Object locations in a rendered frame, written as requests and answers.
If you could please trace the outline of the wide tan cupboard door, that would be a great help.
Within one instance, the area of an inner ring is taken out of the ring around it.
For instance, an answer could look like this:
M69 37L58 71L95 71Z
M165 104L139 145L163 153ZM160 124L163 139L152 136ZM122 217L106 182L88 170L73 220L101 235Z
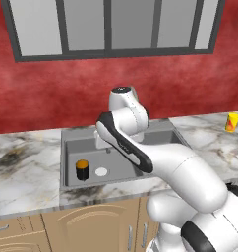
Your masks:
M139 200L130 199L46 213L42 218L52 252L135 252L138 209Z

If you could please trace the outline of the yellow cup with red print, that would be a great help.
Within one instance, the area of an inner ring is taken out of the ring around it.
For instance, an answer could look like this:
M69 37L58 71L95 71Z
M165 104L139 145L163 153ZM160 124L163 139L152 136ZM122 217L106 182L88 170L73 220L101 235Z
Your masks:
M238 113L229 112L227 115L227 121L225 124L225 130L227 132L234 132L238 124Z

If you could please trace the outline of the grey sink tap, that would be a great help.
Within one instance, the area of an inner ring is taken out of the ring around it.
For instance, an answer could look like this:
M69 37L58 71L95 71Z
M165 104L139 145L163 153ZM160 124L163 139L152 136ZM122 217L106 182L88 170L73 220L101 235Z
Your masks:
M131 89L132 89L132 93L133 93L133 96L134 96L135 100L137 102L139 102L139 98L138 98L138 94L137 94L136 89L133 86L131 86Z

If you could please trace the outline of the dark grey framed window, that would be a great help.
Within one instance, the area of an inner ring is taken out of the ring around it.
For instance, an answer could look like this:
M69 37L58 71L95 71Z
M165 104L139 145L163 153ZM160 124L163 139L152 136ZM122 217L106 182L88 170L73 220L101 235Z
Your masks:
M225 0L1 0L17 62L208 54Z

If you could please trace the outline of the black jar with orange lid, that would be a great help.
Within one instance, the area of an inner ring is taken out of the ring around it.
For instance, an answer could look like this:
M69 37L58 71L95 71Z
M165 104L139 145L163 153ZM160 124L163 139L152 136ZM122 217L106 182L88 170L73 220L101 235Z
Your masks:
M76 173L79 180L87 180L89 178L89 162L85 159L79 159L76 162Z

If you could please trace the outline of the narrow tan cupboard door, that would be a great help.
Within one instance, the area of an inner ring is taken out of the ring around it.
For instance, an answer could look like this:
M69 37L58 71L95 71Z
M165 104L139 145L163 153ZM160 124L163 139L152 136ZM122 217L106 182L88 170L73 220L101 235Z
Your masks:
M158 223L153 221L147 213L147 199L147 197L141 197L139 202L135 252L146 252L149 243L158 231Z

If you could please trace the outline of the grey double basin sink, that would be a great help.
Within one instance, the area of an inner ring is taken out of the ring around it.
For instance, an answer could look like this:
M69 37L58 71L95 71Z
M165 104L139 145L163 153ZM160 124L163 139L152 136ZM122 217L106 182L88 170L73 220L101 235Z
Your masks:
M72 128L61 131L60 189L72 190L90 186L106 185L152 177L152 174L137 169L113 147L98 149L95 146L95 127ZM152 120L147 130L135 137L144 145L183 144L189 146L169 119ZM79 180L76 162L85 159L89 162L89 178ZM97 176L95 170L104 167L105 176Z

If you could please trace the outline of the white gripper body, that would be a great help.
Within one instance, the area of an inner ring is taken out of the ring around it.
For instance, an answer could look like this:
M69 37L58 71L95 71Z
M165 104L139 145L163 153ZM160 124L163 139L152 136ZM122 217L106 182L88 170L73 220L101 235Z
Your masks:
M109 144L107 142L105 142L98 134L97 131L94 131L94 138L95 138L95 146L98 149L106 149L109 147Z

